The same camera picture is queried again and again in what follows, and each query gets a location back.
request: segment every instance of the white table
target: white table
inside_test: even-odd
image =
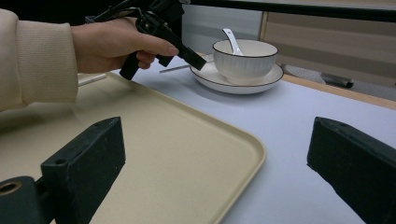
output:
[[[186,64],[175,58],[168,68]],[[315,117],[345,122],[396,148],[396,111],[280,81],[269,91],[212,91],[190,69],[159,74],[153,64],[134,81],[257,136],[267,159],[223,223],[363,223],[330,184],[306,165]]]

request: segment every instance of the tray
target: tray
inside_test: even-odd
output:
[[[0,113],[0,179],[39,165],[96,121],[121,117],[126,163],[92,223],[218,223],[262,166],[255,136],[114,74],[75,104]]]

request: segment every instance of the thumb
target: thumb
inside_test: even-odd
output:
[[[178,55],[178,49],[174,45],[154,35],[141,34],[135,47],[136,50],[150,51],[163,56]]]

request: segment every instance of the spoon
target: spoon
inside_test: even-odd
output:
[[[230,40],[231,48],[233,49],[233,54],[244,56],[244,54],[242,53],[241,49],[238,46],[238,43],[236,43],[236,39],[235,39],[235,36],[233,35],[233,31],[231,31],[230,29],[224,28],[223,32],[224,32],[224,34],[227,35],[228,39]]]

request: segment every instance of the bowl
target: bowl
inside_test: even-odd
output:
[[[213,45],[213,62],[227,81],[234,85],[254,85],[272,69],[277,48],[258,40],[236,39],[243,56],[234,55],[230,41],[220,40]]]

